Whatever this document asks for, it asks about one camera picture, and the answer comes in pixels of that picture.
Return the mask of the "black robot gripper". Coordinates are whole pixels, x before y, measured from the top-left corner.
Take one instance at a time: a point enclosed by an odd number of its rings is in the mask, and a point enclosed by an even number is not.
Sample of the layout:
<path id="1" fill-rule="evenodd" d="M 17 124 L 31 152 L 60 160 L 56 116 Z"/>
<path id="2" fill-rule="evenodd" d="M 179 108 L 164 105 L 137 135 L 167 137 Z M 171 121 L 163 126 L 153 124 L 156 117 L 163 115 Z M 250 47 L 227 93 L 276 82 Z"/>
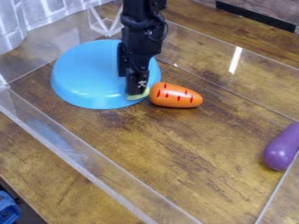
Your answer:
<path id="1" fill-rule="evenodd" d="M 125 93 L 145 93 L 151 58 L 161 52 L 165 28 L 157 25 L 145 29 L 121 29 L 121 42 L 116 50 L 117 76 L 125 77 Z"/>

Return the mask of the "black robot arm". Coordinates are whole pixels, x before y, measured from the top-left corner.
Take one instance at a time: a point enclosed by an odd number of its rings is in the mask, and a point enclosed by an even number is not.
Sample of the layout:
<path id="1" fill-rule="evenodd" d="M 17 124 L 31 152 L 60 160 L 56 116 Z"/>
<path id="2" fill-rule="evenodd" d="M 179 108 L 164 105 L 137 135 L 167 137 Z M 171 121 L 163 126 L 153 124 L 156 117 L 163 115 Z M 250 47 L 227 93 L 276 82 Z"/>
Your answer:
<path id="1" fill-rule="evenodd" d="M 121 42 L 117 45 L 117 75 L 125 77 L 125 95 L 137 99 L 147 94 L 149 60 L 161 52 L 168 33 L 161 10 L 167 0 L 123 0 Z"/>

